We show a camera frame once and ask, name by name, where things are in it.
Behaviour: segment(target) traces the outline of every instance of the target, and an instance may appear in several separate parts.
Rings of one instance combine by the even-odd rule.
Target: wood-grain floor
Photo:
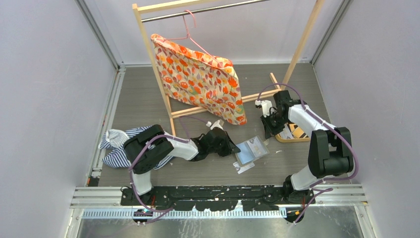
[[[254,94],[271,84],[269,77],[273,72],[281,82],[288,64],[250,64],[236,65],[242,96]],[[290,79],[290,85],[296,87],[311,109],[329,121],[321,92],[310,64],[297,64]],[[191,106],[171,100],[172,110],[182,110]],[[248,119],[246,125],[224,124],[234,143],[259,135],[264,137],[260,121],[262,111],[256,109],[254,102],[245,103]],[[215,121],[218,117],[209,112],[194,115],[206,120]],[[208,127],[194,119],[183,119],[192,137],[206,133]],[[127,130],[138,126],[160,124],[170,131],[169,118],[161,98],[158,85],[151,67],[127,68],[122,84],[121,94],[116,108],[112,128]],[[176,135],[186,137],[179,119],[175,119]],[[236,184],[282,184],[284,179],[307,165],[309,142],[280,143],[271,138],[270,154],[257,160],[255,167],[237,174],[232,164],[234,155],[220,158],[209,155],[199,162],[188,162],[175,158],[171,164],[152,172],[153,185],[236,185]],[[112,169],[104,165],[99,186],[123,186],[129,184],[127,169]]]

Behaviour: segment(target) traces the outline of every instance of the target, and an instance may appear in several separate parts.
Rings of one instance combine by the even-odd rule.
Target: metal rod
[[[234,7],[234,6],[242,6],[242,5],[247,5],[247,4],[252,4],[252,3],[257,3],[257,2],[262,2],[262,1],[270,1],[270,0],[250,0],[250,1],[243,1],[243,2],[238,2],[238,3],[232,3],[232,4],[228,4],[228,5],[223,5],[223,6],[214,6],[214,7],[209,7],[209,8],[204,8],[204,9],[199,9],[199,10],[194,10],[191,11],[192,13],[200,13],[200,12],[205,12],[205,11],[213,11],[213,10],[219,10],[219,9],[224,9],[224,8],[229,8],[229,7]],[[165,15],[165,16],[157,16],[157,17],[151,17],[151,18],[146,18],[146,19],[142,19],[142,22],[150,22],[150,21],[157,21],[157,20],[162,20],[162,19],[168,19],[168,18],[173,18],[173,17],[177,17],[177,16],[183,16],[183,15],[188,15],[188,12],[180,12],[180,13],[174,13],[174,14],[169,14],[169,15]]]
[[[352,2],[353,0],[342,0],[340,6],[337,9],[337,12],[334,15],[334,18],[331,21],[330,26],[328,27],[327,31],[324,34],[324,37],[321,40],[321,43],[319,44],[318,48],[315,51],[315,55],[311,60],[312,65],[314,65],[316,61],[318,60],[319,56],[324,50],[324,47],[326,46],[327,42],[332,36],[332,33],[334,33],[335,29],[338,27],[338,24],[340,24],[341,19],[343,19],[344,14],[346,13],[347,9],[349,8]]]
[[[80,10],[82,11],[82,14],[85,16],[86,21],[88,22],[89,26],[91,27],[93,34],[96,36],[97,40],[99,41],[99,44],[101,45],[102,49],[105,51],[106,56],[108,56],[109,61],[111,61],[111,64],[114,66],[114,68],[117,70],[119,69],[119,64],[112,53],[112,50],[109,47],[109,44],[106,42],[104,35],[102,34],[102,31],[100,30],[98,24],[95,21],[95,18],[93,17],[91,11],[88,8],[88,5],[86,4],[85,0],[75,0],[77,5],[79,6]]]

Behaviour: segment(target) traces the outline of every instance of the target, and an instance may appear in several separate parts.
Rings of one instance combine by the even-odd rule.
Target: wooden frame leg
[[[170,108],[169,100],[167,99],[165,91],[163,90],[162,81],[161,81],[160,76],[159,76],[158,68],[156,67],[156,62],[155,62],[155,58],[153,56],[154,54],[152,52],[152,48],[150,46],[149,37],[148,37],[146,29],[145,29],[145,27],[142,23],[142,16],[140,15],[140,13],[138,11],[137,4],[133,4],[133,11],[134,11],[134,15],[136,16],[137,23],[139,24],[140,32],[142,33],[142,37],[143,37],[144,44],[146,46],[147,54],[150,58],[150,62],[152,63],[153,72],[155,73],[155,77],[156,77],[157,85],[159,86],[160,94],[162,95],[163,102],[165,103],[166,111],[168,112],[168,115],[169,115],[169,120],[171,122],[172,134],[175,135],[175,128],[174,128],[174,125],[173,125],[173,119],[172,119],[172,114],[171,114],[172,111],[171,111],[171,108]]]
[[[275,79],[274,74],[270,73],[270,79],[273,83],[278,83],[277,79]],[[275,85],[276,89],[280,89],[280,85]]]
[[[306,41],[309,38],[309,35],[314,27],[316,18],[321,11],[322,5],[324,4],[325,0],[316,0],[314,8],[312,9],[311,15],[309,16],[308,22],[306,23],[305,29],[303,30],[303,34],[299,41],[298,47],[296,48],[295,54],[292,57],[292,61],[290,62],[289,67],[287,68],[286,75],[284,76],[283,83],[288,83],[290,76],[292,76],[293,70],[295,69],[296,63],[298,62],[299,57],[303,51],[303,48],[306,45]]]

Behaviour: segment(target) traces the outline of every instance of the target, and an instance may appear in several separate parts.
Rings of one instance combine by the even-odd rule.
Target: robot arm
[[[200,161],[210,153],[217,153],[220,156],[239,153],[240,149],[223,130],[222,124],[221,120],[209,124],[210,131],[207,134],[189,140],[172,136],[164,132],[160,125],[153,125],[127,140],[124,143],[124,150],[128,160],[134,163],[136,157],[152,138],[167,135],[167,137],[155,140],[134,165],[133,182],[137,193],[142,195],[152,189],[151,170],[166,156],[179,157],[187,161]]]
[[[297,191],[307,191],[319,180],[353,170],[353,157],[349,149],[324,125],[333,128],[351,143],[350,132],[347,128],[337,128],[325,121],[319,123],[308,114],[310,111],[318,117],[309,106],[305,105],[304,109],[301,101],[292,100],[287,90],[276,93],[274,99],[277,108],[272,107],[271,102],[267,100],[255,102],[256,107],[262,108],[263,111],[261,119],[265,137],[269,138],[280,133],[287,122],[292,122],[311,138],[308,165],[286,178],[283,183],[285,196]]]

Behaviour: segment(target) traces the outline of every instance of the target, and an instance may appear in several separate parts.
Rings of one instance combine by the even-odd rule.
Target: paper card
[[[241,173],[249,170],[250,168],[254,167],[255,164],[254,163],[249,163],[249,164],[241,167],[238,162],[235,162],[235,163],[233,163],[233,166],[235,167],[236,172],[238,172],[238,174],[241,174]]]
[[[283,131],[280,132],[280,137],[288,140],[293,139],[292,132],[287,125],[284,127]]]
[[[254,154],[255,158],[259,158],[267,154],[267,151],[264,149],[263,144],[257,137],[249,139],[246,142],[249,148],[251,149],[252,153]]]

